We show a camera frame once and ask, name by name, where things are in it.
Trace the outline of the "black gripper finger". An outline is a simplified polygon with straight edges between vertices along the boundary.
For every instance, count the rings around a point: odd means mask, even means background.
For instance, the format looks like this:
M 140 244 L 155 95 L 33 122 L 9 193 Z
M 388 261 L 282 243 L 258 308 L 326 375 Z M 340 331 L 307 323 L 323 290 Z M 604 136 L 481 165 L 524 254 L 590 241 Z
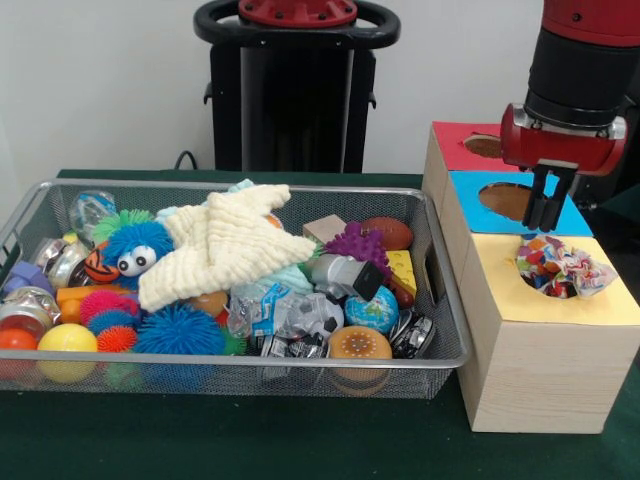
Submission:
M 557 184 L 553 195 L 546 200 L 541 217 L 539 229 L 552 231 L 556 229 L 566 196 L 572 186 L 576 170 L 570 168 L 554 167 L 548 170 L 548 174 L 557 178 Z
M 531 185 L 529 200 L 522 219 L 522 225 L 528 229 L 538 229 L 543 219 L 546 206 L 544 188 L 549 168 L 546 165 L 537 165 L 533 169 L 533 183 Z

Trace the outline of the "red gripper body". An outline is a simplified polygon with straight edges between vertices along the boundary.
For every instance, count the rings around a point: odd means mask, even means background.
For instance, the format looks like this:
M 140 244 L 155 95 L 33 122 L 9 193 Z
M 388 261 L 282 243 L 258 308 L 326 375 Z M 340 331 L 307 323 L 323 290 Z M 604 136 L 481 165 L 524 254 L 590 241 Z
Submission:
M 567 129 L 530 116 L 521 104 L 507 106 L 500 126 L 505 163 L 572 169 L 581 175 L 607 175 L 622 157 L 627 122 L 617 116 L 603 129 Z

